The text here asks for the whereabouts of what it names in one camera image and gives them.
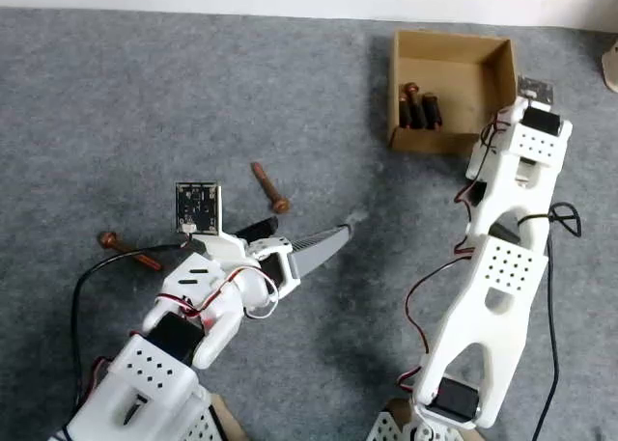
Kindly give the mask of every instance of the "rusty bolt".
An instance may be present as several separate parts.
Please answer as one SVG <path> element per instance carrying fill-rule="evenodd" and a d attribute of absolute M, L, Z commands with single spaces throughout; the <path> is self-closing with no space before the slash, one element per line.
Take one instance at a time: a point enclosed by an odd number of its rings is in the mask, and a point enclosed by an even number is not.
<path fill-rule="evenodd" d="M 128 253 L 129 251 L 133 251 L 133 248 L 125 245 L 120 241 L 118 235 L 115 232 L 101 232 L 98 235 L 98 243 L 103 248 L 112 248 L 116 250 L 118 253 Z M 147 255 L 136 255 L 133 258 L 146 265 L 152 270 L 163 270 L 163 266 L 159 261 L 155 261 L 153 258 Z"/>
<path fill-rule="evenodd" d="M 290 201 L 282 197 L 281 194 L 277 191 L 275 186 L 272 184 L 270 179 L 267 176 L 267 173 L 264 172 L 264 168 L 260 163 L 254 162 L 251 163 L 251 170 L 255 175 L 256 179 L 264 189 L 264 192 L 270 198 L 272 202 L 272 210 L 277 214 L 283 214 L 284 212 L 288 212 L 290 209 Z"/>

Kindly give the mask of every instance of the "gray carpet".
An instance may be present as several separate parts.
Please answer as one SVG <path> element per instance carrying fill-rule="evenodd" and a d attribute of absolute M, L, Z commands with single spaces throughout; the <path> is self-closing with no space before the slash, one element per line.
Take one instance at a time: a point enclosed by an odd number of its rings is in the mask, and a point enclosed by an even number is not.
<path fill-rule="evenodd" d="M 224 184 L 224 227 L 269 215 L 249 172 L 261 160 L 293 209 L 280 234 L 359 221 L 354 240 L 269 320 L 245 322 L 202 382 L 255 440 L 361 440 L 418 362 L 403 298 L 450 258 L 465 163 L 389 151 L 383 136 L 396 28 L 510 37 L 518 70 L 546 79 L 574 135 L 555 199 L 584 238 L 555 229 L 562 384 L 542 439 L 618 432 L 618 96 L 599 57 L 615 36 L 563 29 L 187 14 L 0 11 L 0 438 L 46 439 L 72 392 L 68 334 L 77 276 L 104 254 L 98 231 L 173 239 L 173 184 Z M 174 256 L 162 257 L 168 264 Z M 430 333 L 466 267 L 419 291 Z M 162 277 L 132 262 L 83 297 L 85 362 L 113 355 Z M 550 383 L 545 286 L 490 440 L 529 439 Z M 464 360 L 461 371 L 478 378 Z"/>

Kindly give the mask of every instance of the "screw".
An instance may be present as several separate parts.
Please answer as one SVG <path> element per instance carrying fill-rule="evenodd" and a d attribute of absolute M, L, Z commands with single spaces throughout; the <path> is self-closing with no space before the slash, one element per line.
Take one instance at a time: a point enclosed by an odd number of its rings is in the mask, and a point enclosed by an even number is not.
<path fill-rule="evenodd" d="M 412 129 L 426 129 L 427 118 L 425 117 L 425 111 L 423 111 L 421 99 L 418 96 L 418 86 L 413 82 L 408 82 L 404 86 L 404 92 L 407 95 L 410 113 L 412 114 Z"/>
<path fill-rule="evenodd" d="M 103 248 L 112 248 L 119 253 L 128 253 L 133 251 L 133 248 L 125 245 L 120 241 L 118 235 L 115 232 L 101 232 L 98 235 L 98 244 Z M 163 266 L 160 262 L 155 261 L 153 258 L 147 255 L 136 255 L 133 257 L 136 261 L 141 262 L 152 270 L 163 270 Z"/>
<path fill-rule="evenodd" d="M 287 198 L 282 197 L 281 194 L 277 191 L 277 189 L 268 178 L 267 173 L 264 172 L 264 168 L 262 168 L 262 165 L 260 163 L 253 162 L 251 163 L 251 170 L 253 171 L 253 174 L 255 175 L 262 188 L 264 189 L 264 192 L 270 198 L 270 201 L 272 202 L 272 210 L 277 214 L 283 214 L 284 212 L 288 212 L 288 209 L 290 209 L 290 201 Z"/>

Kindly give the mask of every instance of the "white robotic arm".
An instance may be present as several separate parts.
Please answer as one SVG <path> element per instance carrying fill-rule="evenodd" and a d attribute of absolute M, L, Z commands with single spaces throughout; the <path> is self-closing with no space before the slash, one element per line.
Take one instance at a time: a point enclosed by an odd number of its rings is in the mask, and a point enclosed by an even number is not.
<path fill-rule="evenodd" d="M 349 226 L 296 243 L 273 236 L 248 244 L 222 231 L 194 235 L 206 253 L 191 254 L 165 278 L 144 319 L 143 335 L 128 341 L 70 423 L 50 439 L 225 439 L 211 394 L 191 366 L 207 369 L 236 335 L 243 316 L 268 317 L 301 276 L 350 236 Z"/>
<path fill-rule="evenodd" d="M 472 183 L 466 191 L 476 184 L 485 190 L 478 204 L 468 207 L 467 247 L 458 245 L 456 251 L 473 253 L 469 274 L 421 360 L 409 401 L 416 420 L 400 431 L 390 414 L 382 412 L 368 440 L 382 439 L 387 429 L 388 434 L 411 439 L 416 429 L 415 441 L 459 441 L 460 430 L 495 422 L 523 352 L 530 307 L 548 264 L 547 215 L 573 128 L 549 109 L 519 96 L 498 113 L 493 130 L 486 129 L 475 145 L 466 172 Z M 498 219 L 509 213 L 519 221 L 519 234 L 494 230 Z M 449 364 L 470 345 L 483 348 L 480 387 L 447 374 Z"/>

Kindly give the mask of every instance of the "open cardboard box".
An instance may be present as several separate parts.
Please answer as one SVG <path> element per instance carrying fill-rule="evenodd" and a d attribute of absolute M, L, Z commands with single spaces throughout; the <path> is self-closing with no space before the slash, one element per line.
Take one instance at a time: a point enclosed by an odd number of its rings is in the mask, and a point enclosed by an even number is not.
<path fill-rule="evenodd" d="M 415 82 L 438 97 L 440 131 L 399 127 L 399 88 Z M 481 129 L 517 96 L 508 39 L 398 31 L 390 68 L 388 143 L 398 151 L 470 154 Z"/>

